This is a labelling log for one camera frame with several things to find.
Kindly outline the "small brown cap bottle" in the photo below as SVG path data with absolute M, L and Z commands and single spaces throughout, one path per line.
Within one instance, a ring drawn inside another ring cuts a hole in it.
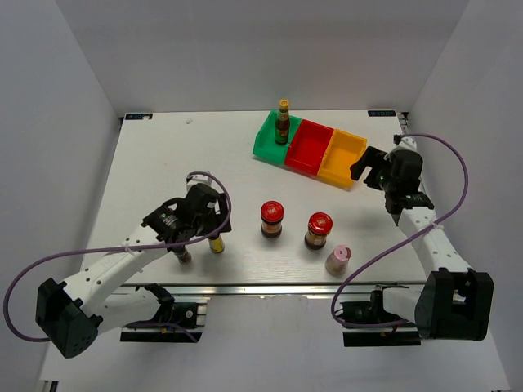
M 213 253 L 222 253 L 225 250 L 225 244 L 220 234 L 215 234 L 212 237 L 209 237 L 208 244 Z

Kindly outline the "yellow cap sauce bottle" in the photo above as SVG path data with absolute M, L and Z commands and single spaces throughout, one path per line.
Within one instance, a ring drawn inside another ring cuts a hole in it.
M 279 145 L 286 145 L 288 143 L 288 135 L 290 130 L 289 118 L 289 102 L 287 99 L 282 99 L 279 102 L 279 109 L 275 120 L 275 142 Z

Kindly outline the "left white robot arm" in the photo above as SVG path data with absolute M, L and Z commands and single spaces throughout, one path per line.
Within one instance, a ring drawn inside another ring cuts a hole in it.
M 119 248 L 109 249 L 86 269 L 38 288 L 36 322 L 66 359 L 85 351 L 104 332 L 118 327 L 161 328 L 170 324 L 174 297 L 157 283 L 116 296 L 114 291 L 169 252 L 179 256 L 198 239 L 229 232 L 230 195 L 212 186 L 191 185 L 148 214 Z

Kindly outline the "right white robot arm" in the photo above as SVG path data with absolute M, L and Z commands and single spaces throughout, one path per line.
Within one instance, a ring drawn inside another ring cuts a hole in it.
M 431 200 L 420 190 L 421 155 L 399 147 L 390 153 L 368 147 L 351 166 L 358 180 L 385 194 L 385 208 L 412 247 L 427 281 L 422 290 L 401 285 L 371 293 L 364 319 L 386 326 L 397 319 L 411 322 L 422 339 L 481 341 L 488 330 L 494 281 L 476 272 L 458 254 L 444 230 L 436 226 Z

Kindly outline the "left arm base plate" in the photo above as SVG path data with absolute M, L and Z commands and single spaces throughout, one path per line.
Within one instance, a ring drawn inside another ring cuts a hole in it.
M 124 327 L 121 342 L 198 343 L 206 323 L 208 298 L 176 297 L 170 311 L 164 310 L 151 320 Z

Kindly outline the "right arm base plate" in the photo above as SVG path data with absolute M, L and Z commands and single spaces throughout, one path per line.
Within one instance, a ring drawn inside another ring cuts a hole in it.
M 342 301 L 337 316 L 345 323 L 355 324 L 343 332 L 345 347 L 408 347 L 420 346 L 418 329 L 411 322 L 391 326 L 401 317 L 383 309 L 383 291 L 388 286 L 376 286 L 366 301 Z

